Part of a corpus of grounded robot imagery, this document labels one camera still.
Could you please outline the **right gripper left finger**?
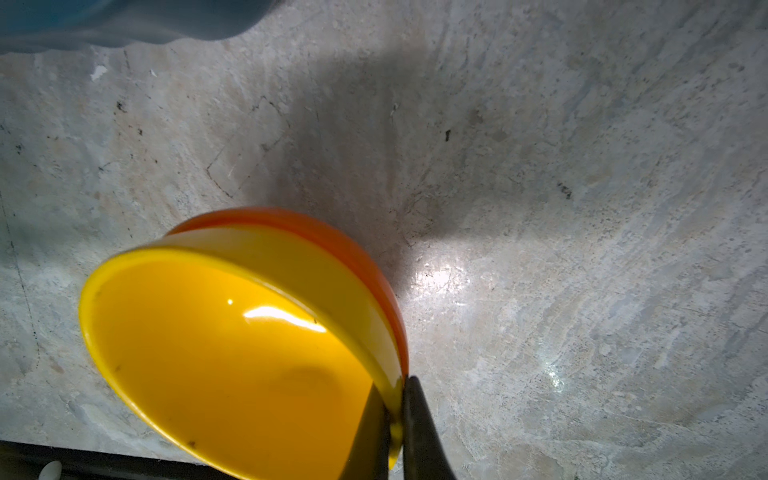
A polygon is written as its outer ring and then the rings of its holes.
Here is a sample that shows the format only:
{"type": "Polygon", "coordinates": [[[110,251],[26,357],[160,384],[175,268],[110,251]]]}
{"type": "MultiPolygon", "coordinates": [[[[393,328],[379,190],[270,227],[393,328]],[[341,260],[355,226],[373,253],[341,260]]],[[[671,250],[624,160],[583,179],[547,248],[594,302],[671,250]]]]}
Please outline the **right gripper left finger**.
{"type": "Polygon", "coordinates": [[[380,392],[372,386],[340,480],[389,478],[390,419],[380,392]]]}

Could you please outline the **yellow bowl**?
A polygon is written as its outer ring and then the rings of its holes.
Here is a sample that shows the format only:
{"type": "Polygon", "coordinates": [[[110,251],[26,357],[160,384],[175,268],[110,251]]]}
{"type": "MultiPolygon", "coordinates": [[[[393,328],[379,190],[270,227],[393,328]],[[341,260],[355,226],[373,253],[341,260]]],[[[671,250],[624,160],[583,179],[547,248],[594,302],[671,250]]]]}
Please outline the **yellow bowl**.
{"type": "Polygon", "coordinates": [[[338,479],[365,407],[402,443],[383,308],[334,255],[268,226],[169,234],[86,280],[86,347],[141,419],[240,479],[338,479]]]}

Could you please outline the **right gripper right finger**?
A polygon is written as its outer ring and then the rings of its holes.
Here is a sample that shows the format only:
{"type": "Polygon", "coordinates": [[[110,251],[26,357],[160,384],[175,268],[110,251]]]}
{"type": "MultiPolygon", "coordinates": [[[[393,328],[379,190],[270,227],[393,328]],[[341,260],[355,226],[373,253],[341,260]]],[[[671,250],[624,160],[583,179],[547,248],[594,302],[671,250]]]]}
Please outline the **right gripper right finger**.
{"type": "Polygon", "coordinates": [[[404,479],[456,480],[416,376],[404,385],[403,426],[404,479]]]}

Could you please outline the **orange bowl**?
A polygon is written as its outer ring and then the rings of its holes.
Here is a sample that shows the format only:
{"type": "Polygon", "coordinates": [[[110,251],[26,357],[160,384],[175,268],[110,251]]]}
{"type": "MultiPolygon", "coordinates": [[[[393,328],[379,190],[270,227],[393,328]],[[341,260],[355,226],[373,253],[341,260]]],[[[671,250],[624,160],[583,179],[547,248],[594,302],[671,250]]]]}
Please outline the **orange bowl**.
{"type": "Polygon", "coordinates": [[[224,226],[265,226],[281,229],[316,244],[334,256],[362,281],[378,302],[389,323],[402,374],[409,374],[406,328],[395,293],[376,262],[357,242],[342,231],[311,216],[271,207],[240,207],[204,213],[176,225],[169,233],[174,235],[224,226]]]}

